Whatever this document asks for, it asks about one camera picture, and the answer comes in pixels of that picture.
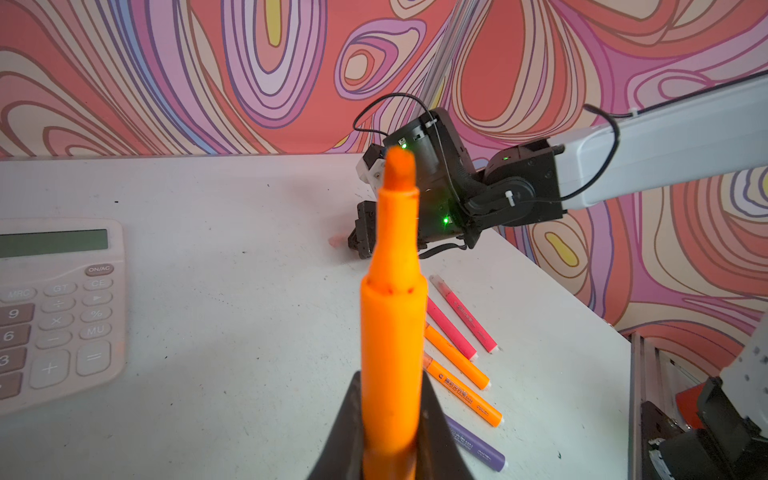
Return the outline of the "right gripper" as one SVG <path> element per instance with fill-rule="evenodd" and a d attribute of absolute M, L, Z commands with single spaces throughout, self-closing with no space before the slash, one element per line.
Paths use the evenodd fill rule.
<path fill-rule="evenodd" d="M 420 115 L 386 137 L 381 146 L 386 150 L 402 147 L 414 155 L 421 256 L 473 248 L 481 229 L 465 208 L 485 186 L 447 111 L 438 107 Z"/>

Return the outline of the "purple marker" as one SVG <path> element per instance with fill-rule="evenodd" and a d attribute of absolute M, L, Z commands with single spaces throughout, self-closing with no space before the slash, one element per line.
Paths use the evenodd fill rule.
<path fill-rule="evenodd" d="M 493 471 L 501 472 L 505 469 L 507 460 L 501 452 L 462 426 L 452 417 L 445 415 L 445 420 L 457 445 Z"/>

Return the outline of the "orange marker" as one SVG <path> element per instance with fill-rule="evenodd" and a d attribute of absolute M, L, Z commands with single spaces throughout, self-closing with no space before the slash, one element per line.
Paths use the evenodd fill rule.
<path fill-rule="evenodd" d="M 429 324 L 425 327 L 425 338 L 476 387 L 485 390 L 491 385 L 487 375 Z"/>
<path fill-rule="evenodd" d="M 422 364 L 424 370 L 433 379 L 446 388 L 490 426 L 496 428 L 504 422 L 503 415 L 496 408 L 465 385 L 427 353 L 423 354 Z"/>
<path fill-rule="evenodd" d="M 417 246 L 414 155 L 388 149 L 376 214 L 376 244 L 361 283 L 362 472 L 412 479 L 422 388 L 427 285 Z"/>

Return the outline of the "pink marker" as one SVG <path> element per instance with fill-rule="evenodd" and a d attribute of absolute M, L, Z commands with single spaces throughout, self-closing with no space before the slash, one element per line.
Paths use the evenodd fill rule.
<path fill-rule="evenodd" d="M 427 314 L 437 324 L 446 338 L 454 347 L 469 361 L 473 362 L 477 358 L 477 351 L 457 327 L 449 320 L 442 310 L 434 303 L 431 298 L 427 299 Z"/>
<path fill-rule="evenodd" d="M 480 342 L 482 347 L 488 353 L 493 354 L 496 352 L 499 349 L 498 343 L 480 324 L 480 322 L 470 312 L 468 307 L 459 299 L 454 291 L 448 286 L 445 280 L 437 274 L 430 275 L 429 280 L 437 288 L 438 292 L 454 310 L 457 316 L 462 320 L 465 326 L 470 330 L 473 336 Z"/>

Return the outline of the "clear cap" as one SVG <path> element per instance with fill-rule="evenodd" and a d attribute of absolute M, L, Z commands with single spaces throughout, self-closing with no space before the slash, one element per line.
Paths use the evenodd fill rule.
<path fill-rule="evenodd" d="M 344 235 L 336 235 L 328 239 L 328 243 L 333 248 L 341 248 L 347 245 L 347 237 Z"/>

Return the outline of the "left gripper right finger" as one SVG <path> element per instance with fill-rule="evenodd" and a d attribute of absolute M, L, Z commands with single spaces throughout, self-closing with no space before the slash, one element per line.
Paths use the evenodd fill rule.
<path fill-rule="evenodd" d="M 474 479 L 454 441 L 425 371 L 422 372 L 415 478 L 418 480 Z"/>

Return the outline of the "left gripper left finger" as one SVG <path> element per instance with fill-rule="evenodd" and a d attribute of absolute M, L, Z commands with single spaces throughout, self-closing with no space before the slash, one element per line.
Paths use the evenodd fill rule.
<path fill-rule="evenodd" d="M 360 372 L 349 383 L 325 445 L 308 480 L 363 478 L 364 427 Z"/>

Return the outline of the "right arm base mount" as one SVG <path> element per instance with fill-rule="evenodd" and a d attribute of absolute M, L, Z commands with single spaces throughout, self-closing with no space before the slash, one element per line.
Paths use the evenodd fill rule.
<path fill-rule="evenodd" d="M 691 430 L 661 443 L 671 479 L 767 476 L 767 322 L 723 371 L 676 395 Z"/>

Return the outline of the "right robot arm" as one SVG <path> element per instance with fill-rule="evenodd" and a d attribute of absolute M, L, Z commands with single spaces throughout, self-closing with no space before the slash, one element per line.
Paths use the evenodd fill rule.
<path fill-rule="evenodd" d="M 442 108 L 384 134 L 358 162 L 373 190 L 385 154 L 414 154 L 422 258 L 473 248 L 481 233 L 560 219 L 571 210 L 644 190 L 763 166 L 767 77 L 759 73 L 624 114 L 602 124 L 498 151 L 483 168 Z"/>

